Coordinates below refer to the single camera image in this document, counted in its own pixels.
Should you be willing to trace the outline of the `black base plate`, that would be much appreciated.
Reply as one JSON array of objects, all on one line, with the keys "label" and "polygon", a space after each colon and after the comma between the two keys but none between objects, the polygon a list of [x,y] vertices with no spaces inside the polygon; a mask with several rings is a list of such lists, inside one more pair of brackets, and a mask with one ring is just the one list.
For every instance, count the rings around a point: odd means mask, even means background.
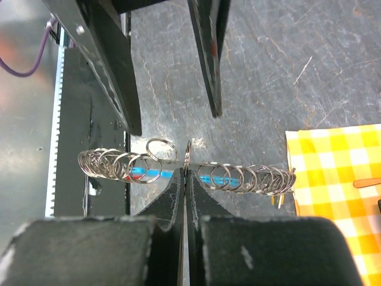
[{"label": "black base plate", "polygon": [[77,48],[64,51],[63,89],[60,105],[54,216],[84,216],[83,196],[89,216],[130,213],[130,188],[108,179],[89,178],[77,156],[96,148],[125,149],[124,130],[102,88]]}]

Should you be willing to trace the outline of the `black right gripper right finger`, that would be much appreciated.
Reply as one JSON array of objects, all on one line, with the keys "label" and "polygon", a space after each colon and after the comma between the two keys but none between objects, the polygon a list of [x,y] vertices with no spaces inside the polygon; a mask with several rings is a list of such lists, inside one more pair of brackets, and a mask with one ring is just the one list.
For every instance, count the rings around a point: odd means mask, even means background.
[{"label": "black right gripper right finger", "polygon": [[339,228],[322,217],[233,216],[187,178],[192,285],[361,285]]}]

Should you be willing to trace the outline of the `red key tag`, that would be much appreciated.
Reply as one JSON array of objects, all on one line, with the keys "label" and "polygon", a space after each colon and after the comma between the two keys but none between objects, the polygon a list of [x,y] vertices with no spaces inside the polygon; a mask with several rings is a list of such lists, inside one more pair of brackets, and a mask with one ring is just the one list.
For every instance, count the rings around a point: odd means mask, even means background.
[{"label": "red key tag", "polygon": [[142,177],[143,177],[143,175],[132,175],[132,176],[127,175],[125,177],[125,180],[127,180],[127,181],[139,181],[139,180],[141,180]]}]

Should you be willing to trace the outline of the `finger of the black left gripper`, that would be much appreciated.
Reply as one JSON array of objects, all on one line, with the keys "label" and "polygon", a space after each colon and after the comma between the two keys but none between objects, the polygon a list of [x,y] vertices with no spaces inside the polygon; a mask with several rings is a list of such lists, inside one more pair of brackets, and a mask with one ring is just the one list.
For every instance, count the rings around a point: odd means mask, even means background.
[{"label": "finger of the black left gripper", "polygon": [[220,59],[230,3],[230,0],[188,1],[205,89],[214,118],[223,114]]},{"label": "finger of the black left gripper", "polygon": [[112,1],[46,0],[45,5],[85,57],[122,127],[142,134],[129,41]]}]

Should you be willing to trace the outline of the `orange checkered cloth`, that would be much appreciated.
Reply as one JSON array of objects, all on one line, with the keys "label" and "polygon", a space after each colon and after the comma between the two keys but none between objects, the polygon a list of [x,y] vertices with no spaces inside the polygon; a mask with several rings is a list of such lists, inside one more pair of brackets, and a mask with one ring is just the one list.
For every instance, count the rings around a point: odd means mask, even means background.
[{"label": "orange checkered cloth", "polygon": [[286,132],[288,165],[296,170],[300,216],[332,220],[341,230],[365,285],[380,285],[380,125]]}]

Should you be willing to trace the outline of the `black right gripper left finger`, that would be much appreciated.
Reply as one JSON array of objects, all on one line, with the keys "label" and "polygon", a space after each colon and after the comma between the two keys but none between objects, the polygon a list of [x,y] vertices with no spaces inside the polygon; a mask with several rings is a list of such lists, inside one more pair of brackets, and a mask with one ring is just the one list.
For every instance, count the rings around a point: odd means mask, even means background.
[{"label": "black right gripper left finger", "polygon": [[185,174],[135,216],[59,217],[19,227],[2,285],[181,285]]}]

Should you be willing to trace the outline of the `yellow key tag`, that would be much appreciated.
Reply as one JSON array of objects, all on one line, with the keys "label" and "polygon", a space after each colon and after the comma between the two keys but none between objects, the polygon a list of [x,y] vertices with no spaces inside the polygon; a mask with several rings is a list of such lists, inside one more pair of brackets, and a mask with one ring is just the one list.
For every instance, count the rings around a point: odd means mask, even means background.
[{"label": "yellow key tag", "polygon": [[273,195],[271,196],[271,204],[275,206],[276,209],[280,210],[283,206],[285,200],[285,195]]}]

